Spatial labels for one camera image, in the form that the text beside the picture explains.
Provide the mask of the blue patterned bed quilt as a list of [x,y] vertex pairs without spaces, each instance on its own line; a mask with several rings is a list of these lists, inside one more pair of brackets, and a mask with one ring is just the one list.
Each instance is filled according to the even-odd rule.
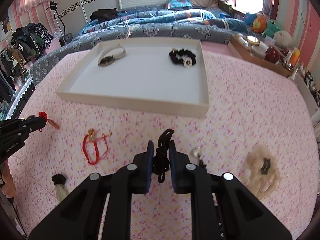
[[103,41],[136,37],[177,37],[228,44],[233,34],[248,35],[244,21],[217,18],[200,8],[187,10],[130,10],[123,17],[90,23],[72,41],[38,59],[30,68],[34,85],[38,85],[68,54],[90,50]]

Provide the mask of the clothes rack with clothes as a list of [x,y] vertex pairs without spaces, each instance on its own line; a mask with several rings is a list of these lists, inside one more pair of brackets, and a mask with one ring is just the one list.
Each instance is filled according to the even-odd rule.
[[15,83],[30,75],[27,67],[44,55],[54,37],[42,23],[18,28],[5,46],[1,46],[1,103],[10,103],[16,93]]

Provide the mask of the black scrunchie with flower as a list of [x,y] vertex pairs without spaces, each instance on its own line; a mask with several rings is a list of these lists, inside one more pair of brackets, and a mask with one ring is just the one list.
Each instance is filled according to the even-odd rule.
[[190,68],[196,64],[196,55],[186,49],[173,49],[169,57],[173,64],[182,65],[184,68]]

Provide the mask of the white plush toy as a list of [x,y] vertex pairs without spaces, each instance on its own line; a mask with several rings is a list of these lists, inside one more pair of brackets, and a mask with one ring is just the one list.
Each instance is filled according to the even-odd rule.
[[274,33],[273,39],[275,40],[275,45],[280,48],[287,48],[292,45],[292,36],[284,30]]

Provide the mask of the black cord brown pendant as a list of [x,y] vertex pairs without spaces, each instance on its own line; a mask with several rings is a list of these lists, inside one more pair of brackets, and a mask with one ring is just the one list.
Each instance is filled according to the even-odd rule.
[[160,184],[164,183],[165,173],[169,171],[170,161],[167,157],[167,152],[174,133],[175,131],[169,128],[160,135],[156,155],[152,159],[152,172],[158,177]]

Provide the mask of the black cord jade pendant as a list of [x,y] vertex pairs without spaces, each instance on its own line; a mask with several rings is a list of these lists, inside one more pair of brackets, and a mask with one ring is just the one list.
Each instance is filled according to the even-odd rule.
[[58,202],[62,202],[69,195],[69,192],[65,187],[66,180],[66,177],[60,173],[52,176],[52,182],[54,184],[55,194]]

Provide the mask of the green plush toy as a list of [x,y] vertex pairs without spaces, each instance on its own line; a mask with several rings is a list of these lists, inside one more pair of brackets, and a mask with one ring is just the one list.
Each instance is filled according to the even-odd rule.
[[268,20],[266,22],[266,29],[263,31],[262,35],[263,37],[270,37],[270,38],[273,38],[274,37],[274,34],[278,31],[281,31],[282,28],[279,24],[278,21],[276,20]]

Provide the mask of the blue plush toy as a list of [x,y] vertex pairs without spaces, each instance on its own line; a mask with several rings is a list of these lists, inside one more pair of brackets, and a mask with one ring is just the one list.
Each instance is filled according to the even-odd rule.
[[251,14],[249,12],[247,12],[244,16],[243,16],[243,21],[247,26],[252,26],[254,20],[257,18],[257,14]]

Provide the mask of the red tassel amber pendant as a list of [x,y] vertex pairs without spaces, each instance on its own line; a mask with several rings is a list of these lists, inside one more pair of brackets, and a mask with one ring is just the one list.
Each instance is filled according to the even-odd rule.
[[39,112],[38,116],[31,115],[27,117],[27,120],[32,120],[35,122],[36,128],[39,132],[42,132],[42,129],[46,126],[46,124],[50,124],[55,129],[60,129],[60,125],[54,120],[48,118],[48,114],[44,111]]

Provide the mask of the orange plush toy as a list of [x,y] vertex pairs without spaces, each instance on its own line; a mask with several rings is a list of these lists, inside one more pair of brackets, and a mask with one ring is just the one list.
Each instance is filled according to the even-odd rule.
[[258,14],[257,18],[253,21],[251,29],[256,33],[263,33],[267,28],[267,21],[262,14]]

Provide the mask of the pink floral tablecloth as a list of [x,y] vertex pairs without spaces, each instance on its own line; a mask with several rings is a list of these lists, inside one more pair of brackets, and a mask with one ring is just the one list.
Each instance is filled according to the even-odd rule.
[[294,82],[245,61],[211,52],[204,59],[210,108],[204,119],[112,109],[62,101],[61,81],[84,52],[64,57],[37,85],[21,116],[44,111],[60,125],[31,133],[9,159],[15,204],[30,233],[57,206],[52,176],[73,190],[91,173],[116,172],[167,128],[178,151],[199,147],[208,172],[246,181],[246,157],[266,146],[280,173],[263,204],[298,238],[310,223],[318,185],[318,151],[305,101]]

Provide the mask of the white shallow tray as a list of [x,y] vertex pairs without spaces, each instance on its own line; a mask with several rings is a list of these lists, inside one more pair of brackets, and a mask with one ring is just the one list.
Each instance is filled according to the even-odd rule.
[[[99,67],[102,52],[121,45],[126,56]],[[190,68],[172,63],[169,53],[186,49],[196,55]],[[209,92],[199,40],[140,37],[100,42],[60,83],[61,100],[111,108],[204,118]]]

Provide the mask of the brown cardboard box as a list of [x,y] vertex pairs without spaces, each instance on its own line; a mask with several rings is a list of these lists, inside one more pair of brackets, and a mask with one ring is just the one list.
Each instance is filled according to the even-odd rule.
[[245,60],[247,62],[256,64],[263,68],[269,69],[283,77],[289,77],[292,73],[281,65],[277,65],[256,57],[254,54],[249,52],[234,36],[231,37],[228,48],[232,54],[239,59]]

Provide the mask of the cream fluffy scrunchie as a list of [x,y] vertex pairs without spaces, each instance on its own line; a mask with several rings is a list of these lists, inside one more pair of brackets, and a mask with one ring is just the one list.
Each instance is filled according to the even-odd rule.
[[266,146],[256,144],[247,155],[246,165],[249,170],[246,182],[249,191],[259,200],[269,197],[280,181],[276,158]]

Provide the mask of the black clothing on bed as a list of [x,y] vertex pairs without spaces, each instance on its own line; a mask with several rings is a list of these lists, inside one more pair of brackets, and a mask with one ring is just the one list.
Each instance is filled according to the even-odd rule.
[[98,20],[100,22],[105,22],[109,20],[113,20],[118,17],[118,9],[98,9],[92,12],[90,16],[90,20]]

